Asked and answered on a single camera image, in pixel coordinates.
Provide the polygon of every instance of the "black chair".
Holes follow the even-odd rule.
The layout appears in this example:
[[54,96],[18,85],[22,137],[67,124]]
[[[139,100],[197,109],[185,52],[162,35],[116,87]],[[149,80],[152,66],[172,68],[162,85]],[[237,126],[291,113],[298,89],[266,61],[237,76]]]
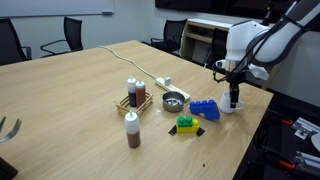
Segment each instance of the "black chair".
[[[46,55],[43,57],[54,56],[54,55],[83,50],[83,46],[82,46],[82,42],[81,42],[81,24],[82,24],[82,21],[80,21],[80,20],[64,17],[64,35],[65,35],[66,39],[57,40],[57,41],[42,45],[40,47],[40,49],[50,53],[50,55]],[[70,51],[56,53],[56,52],[50,51],[48,49],[45,49],[45,47],[47,47],[49,45],[52,45],[52,44],[55,44],[58,42],[64,42],[64,41],[66,41],[68,43]]]
[[151,46],[173,54],[181,48],[181,38],[187,19],[182,21],[167,20],[164,26],[163,39],[151,38]]
[[[227,31],[223,31],[220,29],[213,30],[211,48],[208,49],[208,54],[203,62],[204,67],[208,67],[212,69],[216,61],[225,59],[227,55],[227,49],[226,49],[227,37],[228,37]],[[224,74],[223,69],[219,69],[218,72]]]
[[22,47],[10,19],[0,19],[0,66],[31,60],[31,48]]

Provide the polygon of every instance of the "small wooden basket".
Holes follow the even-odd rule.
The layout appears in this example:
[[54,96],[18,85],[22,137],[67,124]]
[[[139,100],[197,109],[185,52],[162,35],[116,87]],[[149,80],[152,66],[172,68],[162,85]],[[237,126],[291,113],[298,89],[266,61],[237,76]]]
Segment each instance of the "small wooden basket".
[[[136,112],[140,117],[143,111],[147,109],[147,107],[149,107],[151,103],[152,103],[152,94],[146,92],[146,101],[138,109],[136,109],[136,111],[133,111],[133,110],[132,111]],[[127,96],[122,101],[120,101],[120,103],[117,104],[118,112],[120,115],[125,116],[128,112],[130,112],[130,110],[127,108],[128,105],[129,105],[129,96]]]

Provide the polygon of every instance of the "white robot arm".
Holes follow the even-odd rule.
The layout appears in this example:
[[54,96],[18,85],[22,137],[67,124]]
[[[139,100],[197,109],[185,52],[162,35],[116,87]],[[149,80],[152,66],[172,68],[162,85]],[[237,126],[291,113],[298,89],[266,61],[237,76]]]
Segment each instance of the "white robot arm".
[[230,107],[235,108],[238,103],[238,85],[245,81],[248,70],[261,79],[267,79],[266,71],[255,65],[283,61],[293,44],[319,21],[320,0],[301,0],[294,1],[273,27],[254,21],[234,24],[227,37],[226,58],[216,63],[223,64],[226,76],[216,79],[214,72],[215,81],[230,83]]

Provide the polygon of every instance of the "toy block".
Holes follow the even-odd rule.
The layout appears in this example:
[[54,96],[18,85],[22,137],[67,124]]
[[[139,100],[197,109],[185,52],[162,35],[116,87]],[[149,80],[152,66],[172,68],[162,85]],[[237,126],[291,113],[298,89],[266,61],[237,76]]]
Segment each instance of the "toy block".
[[177,127],[192,127],[192,117],[187,116],[186,118],[180,116],[177,119]]
[[176,128],[177,128],[177,133],[196,133],[198,132],[200,126],[199,126],[199,121],[197,119],[192,119],[192,117],[190,116],[187,116],[186,118],[180,116],[177,119]]
[[190,102],[189,103],[190,112],[192,114],[204,114],[204,118],[207,120],[219,120],[220,119],[220,113],[218,110],[217,104],[214,102],[214,100],[203,100],[202,102],[196,101],[196,102]]

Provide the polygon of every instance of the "bowl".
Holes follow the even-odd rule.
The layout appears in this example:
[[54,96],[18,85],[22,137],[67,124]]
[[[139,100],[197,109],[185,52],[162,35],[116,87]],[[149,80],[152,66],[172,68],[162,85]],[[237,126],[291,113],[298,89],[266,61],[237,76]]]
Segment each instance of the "bowl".
[[185,103],[184,96],[176,91],[168,91],[162,95],[163,108],[169,112],[180,112]]

